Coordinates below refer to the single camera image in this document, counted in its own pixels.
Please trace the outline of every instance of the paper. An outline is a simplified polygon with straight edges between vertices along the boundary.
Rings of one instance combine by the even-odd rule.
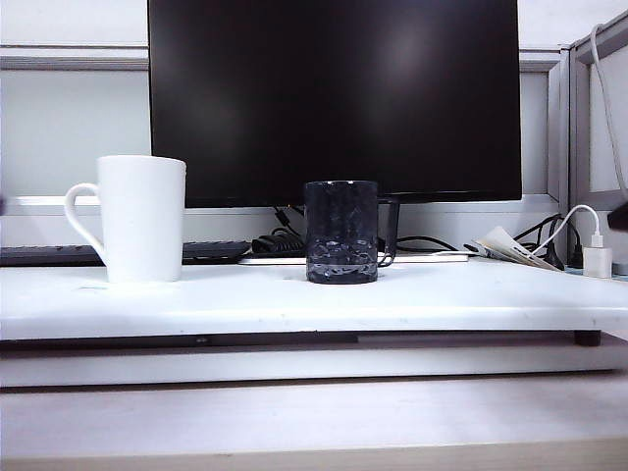
[[[530,250],[512,238],[502,226],[497,226],[484,237],[475,241],[486,249],[489,258],[545,268],[555,272],[560,271],[545,260],[533,255]]]

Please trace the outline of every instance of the black mug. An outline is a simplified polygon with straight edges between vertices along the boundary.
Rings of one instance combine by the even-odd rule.
[[[326,285],[377,280],[378,186],[376,182],[305,184],[307,279]],[[394,258],[398,203],[391,203],[385,259]]]

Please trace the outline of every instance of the keyboard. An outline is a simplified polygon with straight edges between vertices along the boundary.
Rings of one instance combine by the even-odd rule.
[[[250,248],[240,241],[186,242],[183,244],[185,265],[235,263]],[[58,245],[43,247],[2,247],[0,267],[85,266],[102,265],[91,245]]]

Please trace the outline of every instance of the white mug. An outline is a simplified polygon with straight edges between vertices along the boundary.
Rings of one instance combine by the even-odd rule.
[[[75,202],[87,190],[100,199],[104,244],[78,220]],[[98,185],[66,193],[70,224],[94,247],[111,283],[173,282],[181,275],[185,162],[147,155],[98,159]]]

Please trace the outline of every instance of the computer monitor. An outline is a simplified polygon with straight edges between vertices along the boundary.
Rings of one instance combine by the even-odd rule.
[[[149,0],[153,155],[188,207],[519,199],[515,0]]]

